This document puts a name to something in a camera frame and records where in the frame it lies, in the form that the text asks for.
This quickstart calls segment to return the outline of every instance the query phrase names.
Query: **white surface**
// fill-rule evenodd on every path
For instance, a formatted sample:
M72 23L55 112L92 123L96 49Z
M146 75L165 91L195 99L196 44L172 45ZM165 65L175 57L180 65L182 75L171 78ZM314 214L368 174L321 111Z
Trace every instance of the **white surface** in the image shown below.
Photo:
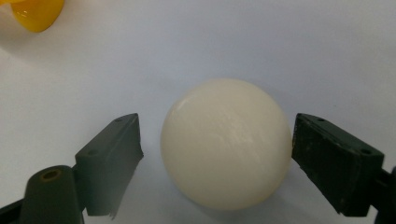
M396 164L396 2L67 0L47 31L30 34L0 8L0 205L33 173L74 164L114 118L140 115L145 158L114 223L373 223L338 216L292 163L265 203L220 213L171 183L163 120L183 92L210 77L268 91L288 116L328 119ZM110 223L86 217L86 223Z
M257 86L211 79L169 110L161 154L190 199L217 210L243 209L267 199L285 177L290 127L282 109Z

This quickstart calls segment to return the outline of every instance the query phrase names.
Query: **cream ball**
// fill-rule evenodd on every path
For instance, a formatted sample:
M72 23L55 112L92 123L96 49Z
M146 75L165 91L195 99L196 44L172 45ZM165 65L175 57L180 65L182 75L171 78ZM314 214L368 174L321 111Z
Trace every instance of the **cream ball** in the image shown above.
M163 124L164 166L194 202L236 210L267 199L291 160L281 108L246 81L210 80L179 99Z

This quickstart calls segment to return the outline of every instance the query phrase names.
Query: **white ball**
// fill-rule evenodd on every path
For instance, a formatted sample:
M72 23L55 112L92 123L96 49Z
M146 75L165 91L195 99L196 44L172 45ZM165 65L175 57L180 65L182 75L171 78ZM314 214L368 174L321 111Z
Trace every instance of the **white ball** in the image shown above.
M276 102L237 79L214 79L170 109L162 131L165 168L198 204L236 210L260 203L282 182L290 127Z

